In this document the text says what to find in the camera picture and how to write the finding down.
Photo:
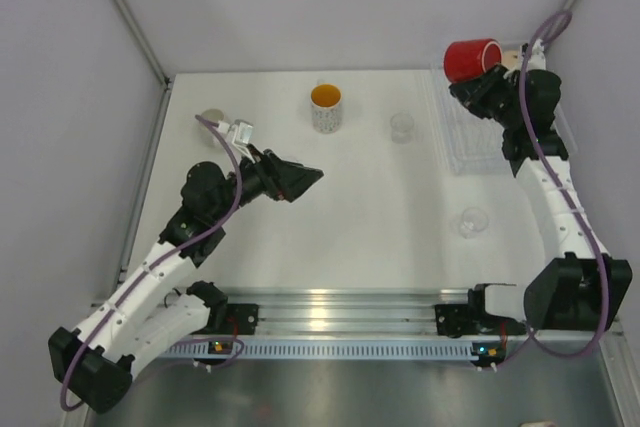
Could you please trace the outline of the red mug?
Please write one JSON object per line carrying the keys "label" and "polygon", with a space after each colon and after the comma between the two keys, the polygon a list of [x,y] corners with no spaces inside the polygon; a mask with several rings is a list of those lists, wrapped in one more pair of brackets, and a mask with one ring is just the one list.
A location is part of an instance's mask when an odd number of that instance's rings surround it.
{"label": "red mug", "polygon": [[447,47],[443,69],[450,82],[458,83],[479,77],[501,62],[502,48],[496,40],[464,40]]}

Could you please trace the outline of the beige ceramic mug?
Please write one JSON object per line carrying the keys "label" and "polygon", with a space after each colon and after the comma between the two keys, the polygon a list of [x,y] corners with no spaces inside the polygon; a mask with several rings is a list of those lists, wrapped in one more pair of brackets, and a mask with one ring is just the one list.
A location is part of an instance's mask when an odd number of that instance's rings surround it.
{"label": "beige ceramic mug", "polygon": [[523,54],[520,49],[504,51],[502,55],[502,65],[509,71],[520,70],[522,57]]}

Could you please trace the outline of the floral mug orange inside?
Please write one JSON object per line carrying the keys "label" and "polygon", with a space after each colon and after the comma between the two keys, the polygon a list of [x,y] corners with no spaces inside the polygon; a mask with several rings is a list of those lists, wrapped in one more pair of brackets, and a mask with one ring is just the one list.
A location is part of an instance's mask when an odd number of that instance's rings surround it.
{"label": "floral mug orange inside", "polygon": [[343,122],[341,90],[319,80],[311,90],[309,99],[313,128],[322,134],[336,133]]}

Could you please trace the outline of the white speckled mug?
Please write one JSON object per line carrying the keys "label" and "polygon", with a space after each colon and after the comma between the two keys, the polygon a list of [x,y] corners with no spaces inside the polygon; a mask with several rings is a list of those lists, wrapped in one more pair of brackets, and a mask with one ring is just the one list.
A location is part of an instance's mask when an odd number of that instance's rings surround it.
{"label": "white speckled mug", "polygon": [[216,124],[219,126],[221,123],[230,124],[230,119],[226,113],[220,109],[208,109],[200,114],[205,120],[205,123],[198,122],[199,136],[204,144],[212,148],[218,148],[220,146],[217,138],[211,133],[208,124]]}

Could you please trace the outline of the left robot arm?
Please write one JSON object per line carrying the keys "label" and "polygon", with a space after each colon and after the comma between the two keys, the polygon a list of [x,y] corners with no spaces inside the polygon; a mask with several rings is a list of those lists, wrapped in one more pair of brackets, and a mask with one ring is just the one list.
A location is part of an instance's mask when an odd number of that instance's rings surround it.
{"label": "left robot arm", "polygon": [[194,165],[180,191],[180,208],[133,274],[76,327],[60,327],[50,336],[64,411],[74,409],[69,394],[79,406],[109,411],[170,347],[197,331],[220,331],[228,319],[228,297],[211,282],[197,281],[168,308],[157,307],[218,247],[223,226],[236,210],[260,196],[292,203],[324,175],[255,147],[232,165],[230,173],[211,161]]}

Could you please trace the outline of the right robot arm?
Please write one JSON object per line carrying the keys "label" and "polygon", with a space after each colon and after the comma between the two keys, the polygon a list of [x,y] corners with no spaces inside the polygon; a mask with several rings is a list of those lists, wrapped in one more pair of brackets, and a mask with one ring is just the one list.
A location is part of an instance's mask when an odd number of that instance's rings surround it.
{"label": "right robot arm", "polygon": [[482,299],[467,308],[470,326],[487,333],[510,318],[535,330],[608,330],[633,273],[628,261],[613,258],[586,230],[568,151],[554,128],[560,77],[496,65],[451,84],[449,92],[470,114],[502,127],[503,156],[528,199],[544,249],[534,278],[476,286]]}

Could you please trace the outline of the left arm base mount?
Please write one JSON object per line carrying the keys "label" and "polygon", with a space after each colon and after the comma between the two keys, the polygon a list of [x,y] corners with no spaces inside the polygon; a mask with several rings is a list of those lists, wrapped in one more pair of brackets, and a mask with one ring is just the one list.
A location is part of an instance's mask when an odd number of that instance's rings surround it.
{"label": "left arm base mount", "polygon": [[218,308],[209,316],[198,335],[237,336],[253,335],[258,324],[259,305],[231,303]]}

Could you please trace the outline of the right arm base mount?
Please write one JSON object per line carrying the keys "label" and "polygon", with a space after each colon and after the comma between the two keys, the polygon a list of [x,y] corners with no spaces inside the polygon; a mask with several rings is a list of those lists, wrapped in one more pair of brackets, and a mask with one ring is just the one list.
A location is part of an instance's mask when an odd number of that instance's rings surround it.
{"label": "right arm base mount", "polygon": [[460,338],[496,333],[495,323],[469,305],[437,304],[434,306],[434,312],[439,336]]}

